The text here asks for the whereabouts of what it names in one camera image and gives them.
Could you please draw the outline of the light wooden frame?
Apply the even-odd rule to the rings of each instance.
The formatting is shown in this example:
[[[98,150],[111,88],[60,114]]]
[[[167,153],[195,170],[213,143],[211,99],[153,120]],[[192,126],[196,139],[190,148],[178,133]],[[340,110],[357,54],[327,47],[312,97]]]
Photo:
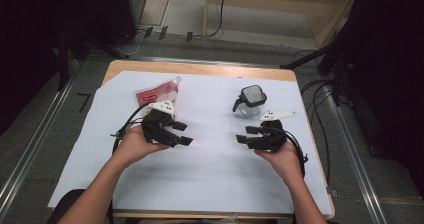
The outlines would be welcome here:
[[[332,35],[349,16],[355,0],[224,0],[232,7],[242,7],[257,10],[269,10],[302,14],[313,33],[315,43],[319,48],[327,45]],[[221,0],[204,0],[203,33],[208,24],[208,6],[218,5]]]

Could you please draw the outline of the black metal stand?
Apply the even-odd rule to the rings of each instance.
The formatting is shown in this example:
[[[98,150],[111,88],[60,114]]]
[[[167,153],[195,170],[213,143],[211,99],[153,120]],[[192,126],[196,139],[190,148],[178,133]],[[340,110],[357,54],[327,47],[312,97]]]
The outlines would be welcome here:
[[[331,70],[333,73],[331,97],[334,103],[339,106],[341,104],[340,93],[342,84],[343,69],[347,66],[345,53],[342,50],[340,41],[332,41],[330,44],[313,51],[312,53],[295,60],[289,64],[280,65],[281,69],[293,70],[303,64],[322,57],[317,66],[319,75],[328,75]]]
[[[89,55],[89,50],[86,46],[87,42],[94,44],[112,57],[118,59],[129,57],[128,54],[122,54],[116,48],[107,45],[81,28],[65,24],[60,28],[58,34],[59,91],[65,87],[70,79],[68,51],[71,51],[75,58],[86,60]]]

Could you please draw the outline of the white paper sheet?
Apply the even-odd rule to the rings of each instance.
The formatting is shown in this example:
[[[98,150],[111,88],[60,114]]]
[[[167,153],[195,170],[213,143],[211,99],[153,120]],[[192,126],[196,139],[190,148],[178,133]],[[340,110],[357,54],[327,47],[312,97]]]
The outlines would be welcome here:
[[[48,203],[85,188],[110,158],[116,133],[136,110],[135,93],[173,79],[171,73],[124,71],[96,92],[83,129]],[[257,118],[232,111],[251,78],[185,75],[176,118],[186,124],[189,146],[151,154],[128,167],[116,187],[118,211],[290,214],[290,194],[273,168],[236,138]]]

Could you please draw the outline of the clear jar with black lid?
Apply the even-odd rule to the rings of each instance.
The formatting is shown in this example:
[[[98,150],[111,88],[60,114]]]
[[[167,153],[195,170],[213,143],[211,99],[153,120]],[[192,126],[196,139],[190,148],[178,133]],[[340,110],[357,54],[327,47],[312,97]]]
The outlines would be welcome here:
[[[267,95],[259,85],[251,85],[241,90],[232,111],[243,118],[258,116],[267,101]]]

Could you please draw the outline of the person's right hand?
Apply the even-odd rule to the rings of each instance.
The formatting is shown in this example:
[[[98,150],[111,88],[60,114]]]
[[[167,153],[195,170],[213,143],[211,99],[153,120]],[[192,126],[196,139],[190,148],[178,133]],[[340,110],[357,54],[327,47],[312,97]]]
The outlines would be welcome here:
[[[285,142],[275,153],[265,150],[255,150],[254,153],[268,161],[287,186],[303,182],[300,162],[292,143]]]

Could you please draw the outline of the red and white spout pouch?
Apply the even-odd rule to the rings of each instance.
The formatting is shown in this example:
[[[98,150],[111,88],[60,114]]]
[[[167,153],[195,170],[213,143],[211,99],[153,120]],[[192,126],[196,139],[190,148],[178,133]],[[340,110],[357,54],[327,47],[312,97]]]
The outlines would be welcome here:
[[[145,105],[140,111],[141,115],[146,116],[153,109],[174,115],[180,81],[181,77],[177,76],[160,85],[137,91],[135,98],[138,105]]]

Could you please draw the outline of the black chair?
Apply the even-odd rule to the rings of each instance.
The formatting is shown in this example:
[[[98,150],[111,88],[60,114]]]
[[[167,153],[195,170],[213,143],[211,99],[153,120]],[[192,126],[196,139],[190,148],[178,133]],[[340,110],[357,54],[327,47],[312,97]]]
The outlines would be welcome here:
[[[84,189],[74,189],[66,193],[51,213],[47,224],[58,224],[60,219],[72,207],[77,199],[83,194]]]

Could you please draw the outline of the black curtain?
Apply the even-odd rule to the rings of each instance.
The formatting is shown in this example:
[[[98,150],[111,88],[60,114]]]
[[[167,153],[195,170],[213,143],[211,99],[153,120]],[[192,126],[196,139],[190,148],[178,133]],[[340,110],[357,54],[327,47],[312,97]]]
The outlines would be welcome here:
[[[337,40],[380,130],[424,198],[424,0],[355,0]]]
[[[88,0],[0,0],[0,135],[55,75],[58,34]]]

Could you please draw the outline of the metal floor rail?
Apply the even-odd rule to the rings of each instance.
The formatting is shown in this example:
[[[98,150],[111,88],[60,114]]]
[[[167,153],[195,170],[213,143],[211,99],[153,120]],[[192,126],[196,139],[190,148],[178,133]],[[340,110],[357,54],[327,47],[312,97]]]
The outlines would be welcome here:
[[[364,200],[368,209],[372,223],[388,224],[378,195],[375,192],[374,186],[355,146],[354,139],[349,131],[346,120],[343,117],[341,108],[337,106],[336,103],[332,100],[328,101],[328,106],[332,112],[333,118],[335,119],[336,125],[339,128],[342,143],[346,149],[349,163],[352,167],[353,173],[361,191],[362,199]]]
[[[252,67],[252,68],[266,68],[266,69],[280,69],[277,64],[257,64],[257,63],[243,63],[233,61],[216,61],[216,60],[196,60],[196,59],[181,59],[181,58],[166,58],[166,57],[136,57],[132,58],[133,61],[149,61],[149,62],[163,62],[163,63],[185,63],[185,64],[201,64],[201,65],[220,65],[220,66],[237,66],[237,67]]]
[[[55,74],[6,133],[0,135],[0,222],[7,215],[81,68],[77,60],[70,64],[70,77],[60,90],[57,89],[59,75]]]

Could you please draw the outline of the dark cabinet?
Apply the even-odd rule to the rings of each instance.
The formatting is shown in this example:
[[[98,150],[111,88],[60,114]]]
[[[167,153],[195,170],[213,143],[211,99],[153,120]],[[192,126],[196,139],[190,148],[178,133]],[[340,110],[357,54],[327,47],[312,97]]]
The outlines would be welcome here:
[[[105,41],[116,45],[137,33],[146,0],[104,0],[107,22]]]

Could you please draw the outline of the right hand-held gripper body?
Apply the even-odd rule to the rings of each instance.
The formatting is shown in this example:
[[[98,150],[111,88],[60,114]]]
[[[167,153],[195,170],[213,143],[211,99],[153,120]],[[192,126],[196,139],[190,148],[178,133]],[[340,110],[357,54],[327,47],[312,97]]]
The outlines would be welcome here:
[[[281,122],[282,118],[294,116],[295,114],[295,111],[266,112],[259,118],[261,123],[258,126],[260,129],[258,134],[261,134],[261,137],[248,137],[248,148],[277,152],[286,141],[296,144],[297,140],[291,133],[283,128],[283,124]]]

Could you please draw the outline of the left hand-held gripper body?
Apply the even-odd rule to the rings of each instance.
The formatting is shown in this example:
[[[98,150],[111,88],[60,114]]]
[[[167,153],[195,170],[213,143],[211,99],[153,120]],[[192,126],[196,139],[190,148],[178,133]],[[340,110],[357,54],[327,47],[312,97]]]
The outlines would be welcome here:
[[[180,123],[175,120],[175,108],[172,101],[152,102],[148,104],[150,111],[141,122],[144,136],[149,142],[175,147],[181,138],[167,130],[167,127],[179,129]]]

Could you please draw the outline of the person's left hand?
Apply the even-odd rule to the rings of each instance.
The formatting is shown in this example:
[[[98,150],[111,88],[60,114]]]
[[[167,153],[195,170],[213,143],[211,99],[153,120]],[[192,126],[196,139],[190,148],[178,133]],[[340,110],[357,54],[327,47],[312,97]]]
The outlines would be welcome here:
[[[112,155],[112,160],[119,167],[127,168],[149,154],[166,149],[168,149],[167,145],[149,143],[144,137],[142,127],[135,126],[130,128],[124,135],[124,138]]]

